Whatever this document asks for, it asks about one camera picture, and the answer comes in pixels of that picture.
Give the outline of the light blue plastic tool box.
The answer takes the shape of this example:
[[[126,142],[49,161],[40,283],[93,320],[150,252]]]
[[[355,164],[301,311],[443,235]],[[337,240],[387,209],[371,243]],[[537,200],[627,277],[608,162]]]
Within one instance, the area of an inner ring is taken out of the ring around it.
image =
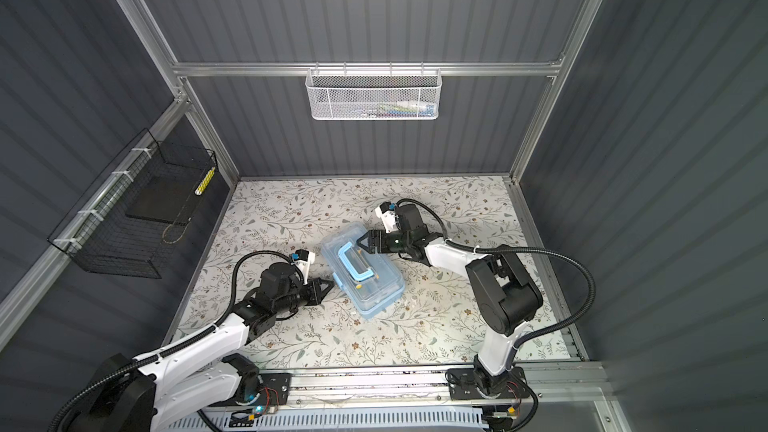
[[[405,290],[401,271],[386,255],[369,254],[357,240],[367,233],[363,223],[349,223],[320,242],[336,285],[358,313],[370,320],[398,301]]]

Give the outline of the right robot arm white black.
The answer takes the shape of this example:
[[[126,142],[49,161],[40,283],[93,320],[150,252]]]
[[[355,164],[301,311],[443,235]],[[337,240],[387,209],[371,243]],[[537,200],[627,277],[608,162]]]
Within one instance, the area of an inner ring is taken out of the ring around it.
[[[426,204],[403,198],[383,202],[375,210],[381,229],[370,229],[356,245],[368,254],[396,254],[401,258],[468,279],[477,308],[487,330],[480,351],[473,359],[473,382],[478,393],[493,397],[510,382],[520,384],[513,368],[517,352],[535,338],[569,327],[593,306],[597,286],[593,274],[579,261],[541,247],[470,247],[448,237],[439,215]],[[521,254],[554,258],[575,268],[585,279],[587,296],[566,318],[537,330],[531,328],[543,295],[522,264]]]

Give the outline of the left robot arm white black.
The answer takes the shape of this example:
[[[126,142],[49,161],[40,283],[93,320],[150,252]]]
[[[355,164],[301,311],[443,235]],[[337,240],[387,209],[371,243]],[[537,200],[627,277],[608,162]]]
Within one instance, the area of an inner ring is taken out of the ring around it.
[[[157,431],[211,404],[277,403],[240,349],[304,306],[317,306],[334,282],[309,276],[314,253],[275,253],[259,285],[235,291],[213,323],[152,352],[105,360],[90,383],[54,415],[51,431]]]

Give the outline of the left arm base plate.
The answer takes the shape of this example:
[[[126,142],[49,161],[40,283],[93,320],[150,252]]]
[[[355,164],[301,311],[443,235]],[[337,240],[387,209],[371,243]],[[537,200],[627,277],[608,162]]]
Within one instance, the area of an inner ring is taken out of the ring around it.
[[[287,403],[292,375],[289,373],[262,373],[241,379],[234,395],[226,405],[245,407],[278,407]]]

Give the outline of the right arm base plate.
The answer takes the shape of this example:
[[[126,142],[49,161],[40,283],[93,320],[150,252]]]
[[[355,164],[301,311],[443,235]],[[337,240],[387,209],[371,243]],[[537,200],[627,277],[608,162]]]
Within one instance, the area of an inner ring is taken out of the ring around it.
[[[531,396],[524,385],[525,372],[520,367],[513,367],[497,376],[489,375],[482,367],[451,368],[445,372],[445,379],[452,400],[520,401]]]

